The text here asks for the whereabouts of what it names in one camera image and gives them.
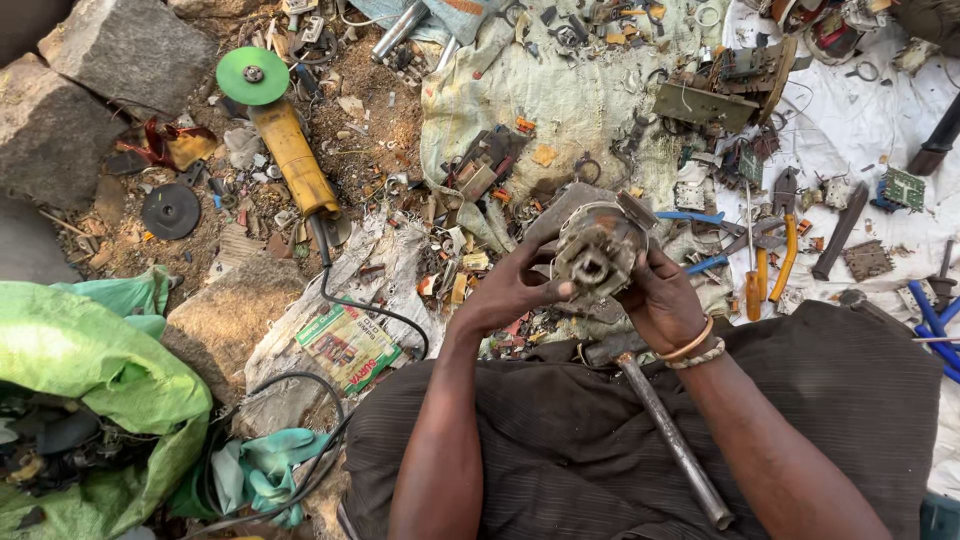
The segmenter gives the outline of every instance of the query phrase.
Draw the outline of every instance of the black grinding disc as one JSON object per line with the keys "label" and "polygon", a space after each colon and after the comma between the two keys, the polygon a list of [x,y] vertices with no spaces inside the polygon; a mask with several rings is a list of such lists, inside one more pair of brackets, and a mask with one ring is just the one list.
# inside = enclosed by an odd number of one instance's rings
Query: black grinding disc
{"label": "black grinding disc", "polygon": [[155,187],[143,201],[143,225],[161,240],[176,240],[193,231],[200,221],[200,201],[182,184]]}

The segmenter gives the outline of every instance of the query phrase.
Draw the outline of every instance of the hand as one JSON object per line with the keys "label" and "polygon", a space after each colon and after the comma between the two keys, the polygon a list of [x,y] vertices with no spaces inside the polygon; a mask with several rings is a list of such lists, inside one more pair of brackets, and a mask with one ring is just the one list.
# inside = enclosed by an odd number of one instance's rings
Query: hand
{"label": "hand", "polygon": [[573,297],[573,282],[549,281],[530,268],[546,242],[527,238],[501,259],[453,315],[450,325],[483,334],[501,329],[537,307]]}
{"label": "hand", "polygon": [[669,354],[704,331],[707,322],[697,292],[683,268],[656,242],[637,257],[633,278],[616,300],[654,352]]}

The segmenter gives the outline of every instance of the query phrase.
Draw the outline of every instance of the gold bangle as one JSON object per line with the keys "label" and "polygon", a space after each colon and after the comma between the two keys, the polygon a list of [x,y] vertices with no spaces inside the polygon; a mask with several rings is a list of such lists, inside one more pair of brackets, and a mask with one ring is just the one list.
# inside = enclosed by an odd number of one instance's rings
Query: gold bangle
{"label": "gold bangle", "polygon": [[704,331],[700,332],[700,335],[698,335],[693,341],[687,343],[680,350],[674,351],[669,355],[654,355],[654,357],[658,360],[669,361],[689,353],[696,346],[703,343],[704,340],[707,339],[707,336],[710,335],[710,331],[713,330],[713,317],[707,315],[706,313],[704,313],[704,316],[707,317],[707,326],[704,328]]}

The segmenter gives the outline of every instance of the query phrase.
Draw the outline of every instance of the green grinding disc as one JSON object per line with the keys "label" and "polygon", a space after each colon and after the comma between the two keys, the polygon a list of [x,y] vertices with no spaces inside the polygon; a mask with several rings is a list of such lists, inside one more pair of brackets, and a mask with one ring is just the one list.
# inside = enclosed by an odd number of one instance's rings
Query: green grinding disc
{"label": "green grinding disc", "polygon": [[260,47],[240,47],[217,64],[217,84],[228,98],[244,105],[266,105],[280,99],[290,72],[276,54]]}

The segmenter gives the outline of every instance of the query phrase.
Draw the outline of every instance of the bracelet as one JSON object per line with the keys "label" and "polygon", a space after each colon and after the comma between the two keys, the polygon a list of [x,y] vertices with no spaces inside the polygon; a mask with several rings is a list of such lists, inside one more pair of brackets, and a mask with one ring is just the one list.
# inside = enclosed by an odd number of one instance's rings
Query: bracelet
{"label": "bracelet", "polygon": [[657,360],[668,361],[674,358],[679,358],[703,343],[704,340],[707,339],[707,336],[710,335],[710,331],[713,330],[713,317],[707,315],[706,313],[704,313],[704,317],[707,318],[707,326],[704,327],[704,331],[700,332],[700,335],[698,335],[693,341],[684,345],[681,349],[678,349],[669,355],[655,355]]}
{"label": "bracelet", "polygon": [[727,350],[727,344],[724,343],[723,338],[717,338],[716,347],[710,349],[709,351],[703,353],[702,355],[695,356],[693,358],[683,359],[679,362],[664,362],[666,367],[670,369],[684,369],[685,367],[693,367],[704,362],[709,362],[714,358],[723,354]]}

